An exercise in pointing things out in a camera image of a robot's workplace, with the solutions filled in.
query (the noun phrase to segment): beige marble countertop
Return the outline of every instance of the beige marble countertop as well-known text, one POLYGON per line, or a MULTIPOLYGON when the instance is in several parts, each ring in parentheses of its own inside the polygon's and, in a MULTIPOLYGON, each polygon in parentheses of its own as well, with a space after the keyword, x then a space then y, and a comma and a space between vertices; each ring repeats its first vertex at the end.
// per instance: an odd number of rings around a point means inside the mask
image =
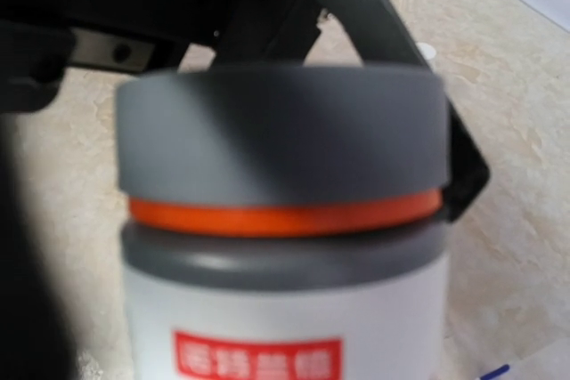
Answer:
MULTIPOLYGON (((570 35, 518 0, 393 0, 493 169, 452 228, 441 380, 473 380, 570 336, 570 35)), ((187 65, 206 62, 204 50, 187 65)), ((357 62, 334 21, 311 61, 357 62)), ((119 286, 112 94, 126 77, 72 69, 57 101, 17 124, 32 215, 77 338, 129 379, 119 286)), ((534 379, 558 380, 537 368, 534 379)))

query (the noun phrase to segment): orange ring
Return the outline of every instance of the orange ring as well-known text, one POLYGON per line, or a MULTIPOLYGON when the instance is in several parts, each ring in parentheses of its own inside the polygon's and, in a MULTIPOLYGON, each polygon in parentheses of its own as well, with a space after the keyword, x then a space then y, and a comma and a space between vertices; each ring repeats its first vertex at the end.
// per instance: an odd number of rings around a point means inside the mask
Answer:
POLYGON ((429 217, 442 204, 439 190, 346 205, 275 208, 214 208, 129 199, 131 215, 142 224, 235 238, 299 238, 374 230, 429 217))

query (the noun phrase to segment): jar lid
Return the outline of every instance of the jar lid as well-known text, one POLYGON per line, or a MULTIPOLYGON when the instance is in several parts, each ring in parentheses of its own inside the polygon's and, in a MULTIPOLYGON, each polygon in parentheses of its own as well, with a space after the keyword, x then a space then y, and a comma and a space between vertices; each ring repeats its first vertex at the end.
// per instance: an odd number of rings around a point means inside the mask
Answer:
POLYGON ((443 83, 408 66, 154 74, 118 89, 117 137, 119 184, 139 212, 235 217, 418 195, 433 211, 448 180, 443 83))

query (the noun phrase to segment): black bracket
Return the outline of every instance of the black bracket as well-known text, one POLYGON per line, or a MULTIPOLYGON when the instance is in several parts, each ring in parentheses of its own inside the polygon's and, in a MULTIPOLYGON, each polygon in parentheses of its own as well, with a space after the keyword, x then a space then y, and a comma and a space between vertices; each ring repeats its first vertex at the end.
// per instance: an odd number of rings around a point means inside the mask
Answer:
MULTIPOLYGON (((214 67, 303 61, 323 9, 365 63, 429 67, 389 0, 0 0, 0 8, 2 111, 43 108, 68 65, 138 74, 177 66, 189 44, 212 47, 214 67)), ((450 127, 444 199, 454 221, 490 173, 453 106, 450 127)))

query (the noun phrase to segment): blue object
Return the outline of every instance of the blue object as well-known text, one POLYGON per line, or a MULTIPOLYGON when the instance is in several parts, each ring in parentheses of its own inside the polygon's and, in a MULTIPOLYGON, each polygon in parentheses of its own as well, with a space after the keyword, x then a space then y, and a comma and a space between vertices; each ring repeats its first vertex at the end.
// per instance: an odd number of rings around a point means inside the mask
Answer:
POLYGON ((484 376, 480 376, 479 380, 493 380, 499 376, 502 376, 505 373, 508 373, 510 370, 510 365, 503 365, 500 368, 495 369, 489 374, 485 374, 484 376))

